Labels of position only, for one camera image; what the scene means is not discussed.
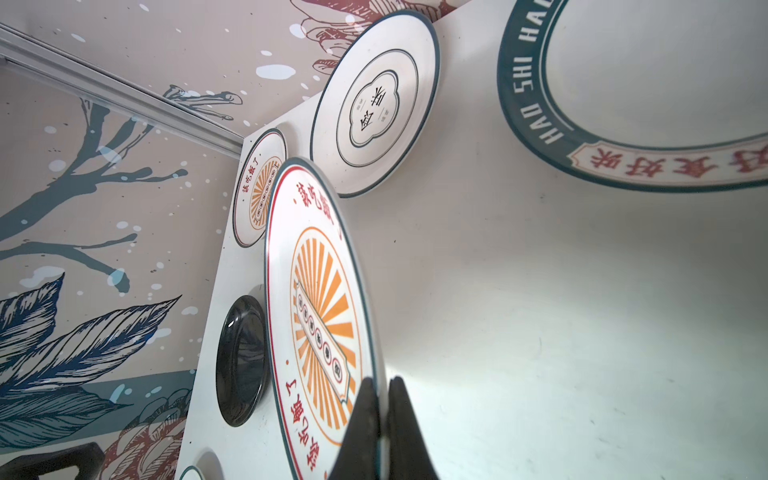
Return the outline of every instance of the ceiling track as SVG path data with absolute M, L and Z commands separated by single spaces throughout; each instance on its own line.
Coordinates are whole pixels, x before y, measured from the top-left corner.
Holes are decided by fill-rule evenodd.
M 106 102 L 125 114 L 141 116 L 181 137 L 240 158 L 243 137 L 229 128 L 3 24 L 0 24 L 0 58 L 42 75 L 58 86 L 75 90 L 77 96 Z

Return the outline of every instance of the black handle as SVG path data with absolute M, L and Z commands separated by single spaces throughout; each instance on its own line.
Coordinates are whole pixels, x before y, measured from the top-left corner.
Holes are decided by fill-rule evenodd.
M 0 466 L 0 480 L 39 480 L 40 475 L 78 467 L 74 480 L 95 480 L 104 465 L 104 452 L 96 442 L 51 453 L 21 455 Z

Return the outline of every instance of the tree branch illustration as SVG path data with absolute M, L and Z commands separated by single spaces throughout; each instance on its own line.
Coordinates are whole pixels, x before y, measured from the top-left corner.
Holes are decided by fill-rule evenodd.
M 65 201 L 80 195 L 94 193 L 100 184 L 163 182 L 187 175 L 186 170 L 180 169 L 169 175 L 153 177 L 153 171 L 149 167 L 143 167 L 133 172 L 107 174 L 110 168 L 126 158 L 131 148 L 152 132 L 154 125 L 148 124 L 143 130 L 137 129 L 138 119 L 132 117 L 120 126 L 112 139 L 106 144 L 102 144 L 104 121 L 110 114 L 110 110 L 83 99 L 81 99 L 81 108 L 85 117 L 85 134 L 77 156 L 61 176 L 48 184 L 44 190 L 32 194 L 27 200 L 0 217 L 0 241 L 27 230 Z M 99 164 L 94 170 L 82 172 L 89 160 L 98 157 L 103 161 L 102 164 Z M 82 250 L 108 247 L 116 243 L 135 240 L 136 237 L 137 235 L 133 233 L 119 240 L 110 240 L 96 245 L 25 241 L 17 247 L 0 251 L 0 260 L 17 255 L 46 253 L 68 258 L 92 270 L 110 275 L 116 270 L 115 268 L 88 256 Z M 130 288 L 127 275 L 123 275 L 122 280 L 115 287 L 120 292 L 127 292 Z
M 0 260 L 6 258 L 16 257 L 17 255 L 35 255 L 39 253 L 48 255 L 58 255 L 60 257 L 74 260 L 75 262 L 82 263 L 91 270 L 111 275 L 115 268 L 96 260 L 93 257 L 88 256 L 82 250 L 90 250 L 94 248 L 109 247 L 110 245 L 117 245 L 118 243 L 132 242 L 138 237 L 137 234 L 131 233 L 118 240 L 109 240 L 108 242 L 99 243 L 97 245 L 67 245 L 65 243 L 46 243 L 46 242 L 24 242 L 18 247 L 11 248 L 9 250 L 0 250 Z M 127 292 L 131 288 L 131 281 L 127 275 L 123 275 L 121 280 L 114 285 L 118 289 L 118 292 Z

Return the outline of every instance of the black plate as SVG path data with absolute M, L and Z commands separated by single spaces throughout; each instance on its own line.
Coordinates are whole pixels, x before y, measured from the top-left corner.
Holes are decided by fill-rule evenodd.
M 221 327 L 216 355 L 216 396 L 224 420 L 245 423 L 264 393 L 270 376 L 266 317 L 255 298 L 243 295 Z

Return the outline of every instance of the white plate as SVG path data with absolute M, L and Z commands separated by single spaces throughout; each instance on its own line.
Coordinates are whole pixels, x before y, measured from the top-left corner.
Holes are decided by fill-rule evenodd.
M 768 183 L 768 3 L 724 5 L 518 2 L 498 56 L 507 122 L 543 160 L 599 184 Z
M 432 107 L 440 71 L 435 29 L 400 11 L 368 27 L 328 80 L 310 157 L 341 197 L 364 194 L 408 154 Z
M 381 350 L 327 185 L 310 162 L 289 159 L 273 188 L 264 247 L 275 400 L 294 477 L 302 479 L 330 474 L 365 377 L 383 392 L 386 415 Z
M 286 157 L 285 138 L 276 128 L 265 131 L 250 149 L 232 203 L 232 228 L 241 247 L 251 247 L 264 235 L 271 188 Z

